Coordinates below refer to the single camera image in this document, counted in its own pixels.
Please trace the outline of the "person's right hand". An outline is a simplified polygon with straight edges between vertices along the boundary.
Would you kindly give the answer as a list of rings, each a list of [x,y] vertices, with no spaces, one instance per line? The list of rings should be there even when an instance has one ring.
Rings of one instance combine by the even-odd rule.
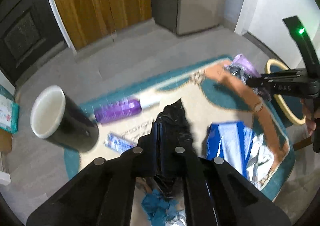
[[[313,114],[312,114],[310,109],[305,104],[305,100],[301,99],[300,102],[302,104],[302,112],[305,115],[305,122],[306,122],[308,133],[309,133],[310,136],[312,136],[313,132],[317,128],[315,119],[319,119],[319,117],[320,117],[319,109],[314,111]]]

